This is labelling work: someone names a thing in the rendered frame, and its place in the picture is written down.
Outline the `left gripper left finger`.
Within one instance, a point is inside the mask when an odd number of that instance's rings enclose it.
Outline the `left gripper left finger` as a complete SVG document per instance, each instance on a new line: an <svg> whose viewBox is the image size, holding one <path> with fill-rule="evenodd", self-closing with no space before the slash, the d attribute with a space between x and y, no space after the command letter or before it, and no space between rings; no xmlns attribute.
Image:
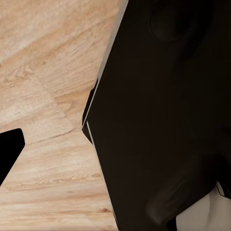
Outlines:
<svg viewBox="0 0 231 231"><path fill-rule="evenodd" d="M0 186L25 146L20 128L0 133Z"/></svg>

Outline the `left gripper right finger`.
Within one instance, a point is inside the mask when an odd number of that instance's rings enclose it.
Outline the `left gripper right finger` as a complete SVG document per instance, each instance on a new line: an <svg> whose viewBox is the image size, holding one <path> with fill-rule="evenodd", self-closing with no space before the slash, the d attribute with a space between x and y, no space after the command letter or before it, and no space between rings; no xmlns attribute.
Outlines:
<svg viewBox="0 0 231 231"><path fill-rule="evenodd" d="M216 146L231 167L231 130L219 128Z"/></svg>

